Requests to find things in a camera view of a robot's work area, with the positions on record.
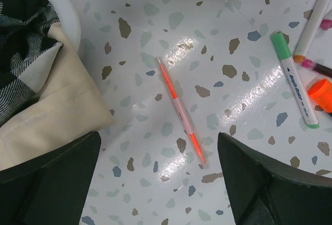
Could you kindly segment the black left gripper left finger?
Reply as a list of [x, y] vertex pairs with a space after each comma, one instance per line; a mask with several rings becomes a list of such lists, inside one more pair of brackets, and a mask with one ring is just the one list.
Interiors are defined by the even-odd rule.
[[98, 132], [1, 171], [1, 224], [79, 224], [101, 147]]

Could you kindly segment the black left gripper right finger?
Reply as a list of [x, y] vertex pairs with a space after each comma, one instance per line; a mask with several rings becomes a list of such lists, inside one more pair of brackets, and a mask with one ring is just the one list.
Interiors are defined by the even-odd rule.
[[331, 224], [331, 179], [289, 166], [226, 133], [218, 155], [236, 224]]

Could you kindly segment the orange capped marker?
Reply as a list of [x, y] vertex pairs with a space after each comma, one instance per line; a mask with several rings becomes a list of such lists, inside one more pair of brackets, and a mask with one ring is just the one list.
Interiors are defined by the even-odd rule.
[[200, 158], [202, 164], [206, 164], [206, 157], [204, 155], [204, 151], [203, 148], [201, 146], [201, 143], [198, 140], [198, 137], [196, 135], [195, 132], [195, 127], [192, 123], [192, 120], [189, 116], [189, 114], [187, 113], [187, 110], [184, 106], [184, 104], [182, 103], [182, 100], [180, 98], [180, 96], [178, 95], [178, 92], [175, 88], [175, 85], [172, 81], [172, 78], [169, 74], [169, 71], [166, 67], [166, 65], [164, 64], [162, 58], [157, 58], [158, 63], [159, 63], [159, 67], [160, 67], [160, 71], [161, 71], [161, 75], [163, 78], [163, 81], [165, 83], [165, 86], [167, 88], [167, 90], [169, 91], [173, 106], [179, 116], [179, 119], [184, 127], [184, 131], [186, 132], [186, 134], [188, 135], [188, 137], [190, 138], [193, 147], [198, 155], [198, 157]]

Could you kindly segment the orange black highlighter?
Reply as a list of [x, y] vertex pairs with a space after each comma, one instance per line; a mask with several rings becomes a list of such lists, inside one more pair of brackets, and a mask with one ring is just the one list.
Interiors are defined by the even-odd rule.
[[308, 91], [312, 98], [328, 115], [332, 112], [332, 89], [331, 82], [327, 78], [317, 81]]

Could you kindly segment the white marker pink band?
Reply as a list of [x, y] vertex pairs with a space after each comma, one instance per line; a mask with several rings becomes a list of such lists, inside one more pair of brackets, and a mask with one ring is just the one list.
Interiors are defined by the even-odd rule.
[[325, 17], [331, 0], [317, 0], [308, 23], [302, 33], [300, 41], [294, 53], [294, 61], [302, 63], [307, 56], [310, 46], [316, 36], [318, 28]]

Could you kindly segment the green capped acrylic marker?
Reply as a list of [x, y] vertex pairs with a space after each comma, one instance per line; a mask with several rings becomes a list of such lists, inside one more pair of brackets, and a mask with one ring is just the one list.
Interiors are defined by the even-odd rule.
[[306, 125], [311, 129], [320, 127], [310, 99], [302, 80], [298, 74], [293, 55], [288, 47], [282, 32], [271, 35], [271, 41], [289, 81], [295, 99], [304, 118]]

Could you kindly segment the pink capped white marker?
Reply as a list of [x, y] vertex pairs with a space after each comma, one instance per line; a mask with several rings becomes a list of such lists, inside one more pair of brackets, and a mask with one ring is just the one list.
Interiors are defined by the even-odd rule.
[[332, 28], [332, 20], [331, 19], [322, 20], [320, 28], [325, 30], [325, 31]]

